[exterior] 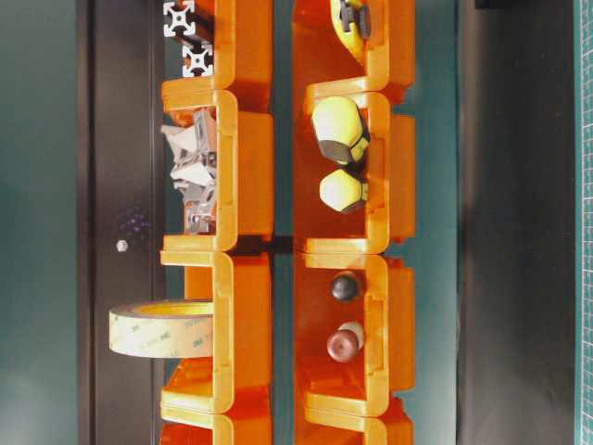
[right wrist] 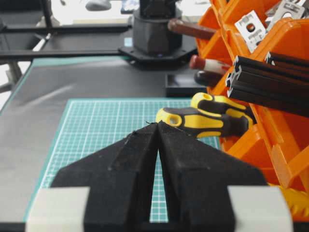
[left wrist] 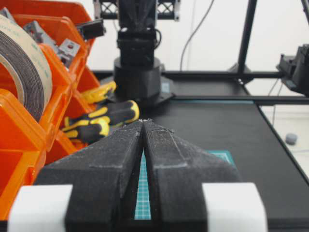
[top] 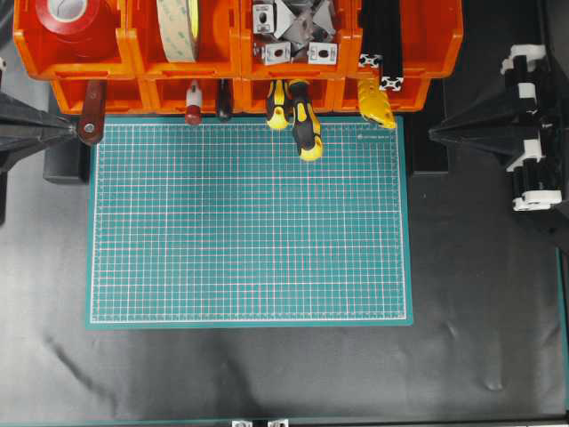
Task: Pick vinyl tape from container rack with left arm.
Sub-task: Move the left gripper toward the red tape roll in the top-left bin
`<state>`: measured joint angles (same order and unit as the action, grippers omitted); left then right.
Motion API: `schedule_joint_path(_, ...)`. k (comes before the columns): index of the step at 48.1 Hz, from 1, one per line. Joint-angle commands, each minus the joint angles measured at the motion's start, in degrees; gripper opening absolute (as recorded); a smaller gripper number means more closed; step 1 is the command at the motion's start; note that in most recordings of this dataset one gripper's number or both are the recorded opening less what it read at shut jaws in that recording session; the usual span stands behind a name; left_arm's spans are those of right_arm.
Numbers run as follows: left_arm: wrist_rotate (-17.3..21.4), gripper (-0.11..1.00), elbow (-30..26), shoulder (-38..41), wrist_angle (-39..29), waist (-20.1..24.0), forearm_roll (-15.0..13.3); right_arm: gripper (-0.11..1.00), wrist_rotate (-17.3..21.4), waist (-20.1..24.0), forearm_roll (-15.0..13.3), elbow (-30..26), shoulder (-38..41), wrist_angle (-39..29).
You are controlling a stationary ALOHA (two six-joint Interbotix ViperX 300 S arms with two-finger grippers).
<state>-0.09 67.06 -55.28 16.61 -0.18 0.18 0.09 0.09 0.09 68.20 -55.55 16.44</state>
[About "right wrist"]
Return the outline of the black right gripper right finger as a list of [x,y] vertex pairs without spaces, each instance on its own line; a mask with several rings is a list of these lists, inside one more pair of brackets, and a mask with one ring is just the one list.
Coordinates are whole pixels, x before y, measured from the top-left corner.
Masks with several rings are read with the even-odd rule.
[[258,168],[164,122],[158,130],[163,170],[189,231],[293,231],[281,191]]

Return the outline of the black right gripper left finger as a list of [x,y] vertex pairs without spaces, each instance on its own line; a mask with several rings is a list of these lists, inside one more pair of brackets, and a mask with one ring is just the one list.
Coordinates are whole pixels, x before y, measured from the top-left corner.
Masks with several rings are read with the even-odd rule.
[[28,232],[130,232],[149,220],[157,125],[61,168],[38,191]]

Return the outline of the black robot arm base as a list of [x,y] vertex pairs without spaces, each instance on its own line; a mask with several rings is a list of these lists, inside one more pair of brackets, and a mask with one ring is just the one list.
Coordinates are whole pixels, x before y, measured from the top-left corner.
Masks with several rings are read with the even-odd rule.
[[168,29],[168,22],[181,19],[175,0],[140,0],[133,13],[132,30],[124,33],[118,50],[140,62],[174,62],[195,53],[194,38]]

